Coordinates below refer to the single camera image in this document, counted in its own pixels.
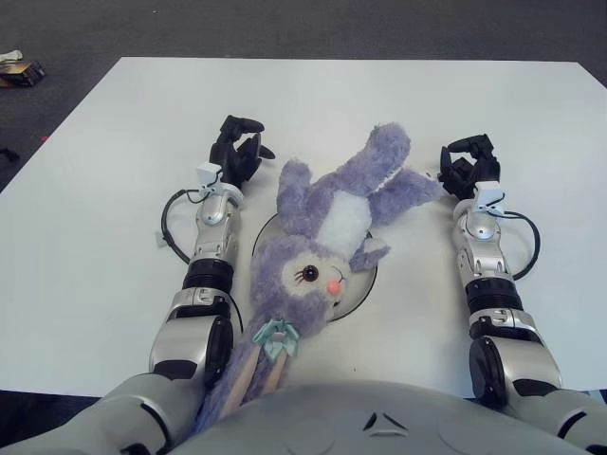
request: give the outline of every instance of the white table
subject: white table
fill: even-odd
[[[278,156],[244,188],[233,294],[245,319],[252,244],[290,157],[319,176],[375,124],[398,121],[413,139],[408,163],[437,173],[442,145],[488,133],[506,207],[542,231],[541,258],[518,283],[525,309],[565,387],[607,386],[607,91],[579,65],[125,58],[0,194],[0,389],[103,395],[146,371],[186,270],[156,246],[160,212],[195,186],[227,114],[261,120]],[[288,383],[373,378],[471,396],[454,204],[374,232],[392,252],[368,300],[302,346]],[[194,211],[184,200],[169,220],[186,250]],[[520,268],[531,235],[517,222],[504,231]]]

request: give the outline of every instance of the green ribbon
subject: green ribbon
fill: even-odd
[[[300,335],[291,324],[284,320],[270,319],[253,337],[253,342],[259,344],[267,358],[274,363],[282,350],[293,357],[297,355],[297,345]]]

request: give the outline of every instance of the plush toy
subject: plush toy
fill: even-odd
[[[372,268],[389,247],[367,236],[410,207],[431,201],[436,182],[402,167],[410,140],[395,123],[379,126],[366,146],[310,184],[298,160],[283,167],[277,198],[286,236],[261,245],[251,264],[254,315],[208,395],[196,431],[241,404],[274,391],[299,340],[333,317],[353,272]]]

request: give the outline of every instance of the bunny face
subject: bunny face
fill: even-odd
[[[281,284],[295,297],[304,298],[318,292],[327,302],[327,320],[341,302],[350,278],[350,266],[338,256],[322,257],[305,251],[287,261],[281,273]]]
[[[292,323],[303,337],[334,316],[351,275],[345,259],[299,235],[260,246],[251,270],[256,312]]]

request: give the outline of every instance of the floor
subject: floor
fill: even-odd
[[[0,0],[0,11],[0,53],[21,49],[48,74],[0,90],[0,148],[21,156],[0,156],[0,191],[121,56],[573,61],[607,85],[605,0]],[[2,392],[0,446],[94,401]]]

